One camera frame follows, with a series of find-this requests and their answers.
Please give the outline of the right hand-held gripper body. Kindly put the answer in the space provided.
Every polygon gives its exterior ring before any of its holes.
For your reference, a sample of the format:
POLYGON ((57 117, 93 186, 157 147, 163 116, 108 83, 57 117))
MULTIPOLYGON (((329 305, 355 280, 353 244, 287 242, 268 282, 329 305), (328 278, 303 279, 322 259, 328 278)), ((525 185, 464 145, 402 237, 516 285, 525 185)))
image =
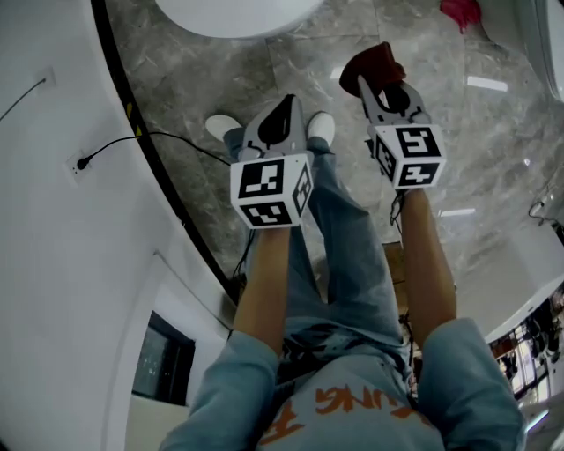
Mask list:
POLYGON ((406 117, 373 114, 367 127, 370 156, 392 188, 429 188, 437 184, 446 165, 442 128, 428 113, 406 117))

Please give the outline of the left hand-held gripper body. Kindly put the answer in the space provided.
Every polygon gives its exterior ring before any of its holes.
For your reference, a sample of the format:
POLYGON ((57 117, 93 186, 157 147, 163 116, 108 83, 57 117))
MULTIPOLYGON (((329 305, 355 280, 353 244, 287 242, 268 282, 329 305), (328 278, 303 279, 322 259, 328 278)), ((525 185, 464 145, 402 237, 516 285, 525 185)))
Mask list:
POLYGON ((272 147, 244 144, 230 168, 230 200, 246 226, 298 226, 314 187, 312 162, 304 138, 272 147))

